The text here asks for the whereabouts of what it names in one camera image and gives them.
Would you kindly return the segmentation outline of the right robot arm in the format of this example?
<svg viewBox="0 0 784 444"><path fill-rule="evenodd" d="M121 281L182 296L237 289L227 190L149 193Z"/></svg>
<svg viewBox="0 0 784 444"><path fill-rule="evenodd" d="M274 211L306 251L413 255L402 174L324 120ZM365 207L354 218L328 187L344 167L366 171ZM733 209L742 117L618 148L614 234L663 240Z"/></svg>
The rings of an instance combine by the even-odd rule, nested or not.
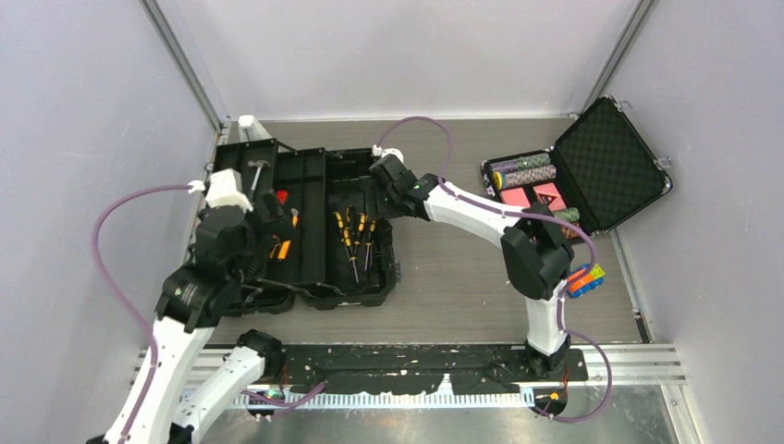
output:
<svg viewBox="0 0 784 444"><path fill-rule="evenodd" d="M510 285L525 299L528 332L523 361L540 379L565 365L570 346L563 295L574 252L555 218L540 203L520 209L466 192L433 174L416 177L395 154L369 168L382 217L416 217L463 229L503 254Z"/></svg>

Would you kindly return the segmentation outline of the yellow black utility knife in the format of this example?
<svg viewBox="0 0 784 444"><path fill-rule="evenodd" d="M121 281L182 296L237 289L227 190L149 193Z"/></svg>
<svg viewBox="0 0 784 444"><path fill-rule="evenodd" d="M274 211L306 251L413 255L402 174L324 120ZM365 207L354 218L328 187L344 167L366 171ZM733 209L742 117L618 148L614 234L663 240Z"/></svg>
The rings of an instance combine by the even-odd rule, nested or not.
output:
<svg viewBox="0 0 784 444"><path fill-rule="evenodd" d="M300 223L300 213L296 208L290 210L291 213L291 226L294 229L298 228ZM282 262L288 257L292 240L282 240L274 246L272 251L268 254L268 259L275 262Z"/></svg>

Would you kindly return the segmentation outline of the red black pliers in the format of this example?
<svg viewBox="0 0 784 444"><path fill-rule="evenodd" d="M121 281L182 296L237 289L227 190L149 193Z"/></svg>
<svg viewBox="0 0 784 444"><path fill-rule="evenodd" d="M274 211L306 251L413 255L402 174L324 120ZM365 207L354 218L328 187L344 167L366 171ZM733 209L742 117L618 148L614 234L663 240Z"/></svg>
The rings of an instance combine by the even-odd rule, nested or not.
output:
<svg viewBox="0 0 784 444"><path fill-rule="evenodd" d="M289 192L287 190L277 190L276 198L281 205L285 205L288 201Z"/></svg>

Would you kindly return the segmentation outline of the small steel hammer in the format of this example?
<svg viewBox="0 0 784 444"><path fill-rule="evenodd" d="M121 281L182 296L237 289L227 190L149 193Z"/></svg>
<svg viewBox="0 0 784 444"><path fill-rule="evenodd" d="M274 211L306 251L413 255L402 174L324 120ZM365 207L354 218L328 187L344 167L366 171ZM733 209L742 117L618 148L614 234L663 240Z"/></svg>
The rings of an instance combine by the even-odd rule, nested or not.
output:
<svg viewBox="0 0 784 444"><path fill-rule="evenodd" d="M260 159L260 160L250 160L248 162L248 167L252 167L255 169L255 175L251 183L251 191L256 192L262 171L265 169L271 169L273 165L269 161Z"/></svg>

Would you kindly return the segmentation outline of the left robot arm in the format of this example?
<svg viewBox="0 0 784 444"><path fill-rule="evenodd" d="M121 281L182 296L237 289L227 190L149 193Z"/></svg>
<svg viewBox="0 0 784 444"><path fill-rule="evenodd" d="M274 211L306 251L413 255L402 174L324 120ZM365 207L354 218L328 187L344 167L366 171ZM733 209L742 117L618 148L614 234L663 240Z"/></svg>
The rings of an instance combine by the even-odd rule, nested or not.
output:
<svg viewBox="0 0 784 444"><path fill-rule="evenodd" d="M206 203L192 257L164 281L154 321L141 322L149 348L129 396L95 443L198 443L242 390L282 375L280 340L251 329L189 398L180 398L225 310L239 299L252 257L270 248L285 222L263 221L241 191L208 191Z"/></svg>

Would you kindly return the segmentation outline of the black plastic toolbox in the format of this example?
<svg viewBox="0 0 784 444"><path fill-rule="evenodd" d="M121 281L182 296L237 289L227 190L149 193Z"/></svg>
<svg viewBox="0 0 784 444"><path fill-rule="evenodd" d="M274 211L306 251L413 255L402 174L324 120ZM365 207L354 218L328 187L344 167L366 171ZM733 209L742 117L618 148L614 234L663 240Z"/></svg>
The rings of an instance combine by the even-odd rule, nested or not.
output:
<svg viewBox="0 0 784 444"><path fill-rule="evenodd" d="M235 142L220 146L214 154L213 171L233 168L242 178L242 189L252 194L255 169L250 160L266 160L273 167L262 171L257 193L287 190L283 205L300 213L296 237L288 257L282 262L268 259L254 277L248 279L238 302L232 303L230 316L280 314L289 310L296 299L317 310L339 306L378 306L397 283L392 228L377 214L375 183L369 173L375 161L372 150L356 148L296 149L276 139ZM340 239L334 217L343 216L349 205L367 215L363 242L356 257L359 283L355 282L349 258ZM372 267L364 270L366 233L376 220Z"/></svg>

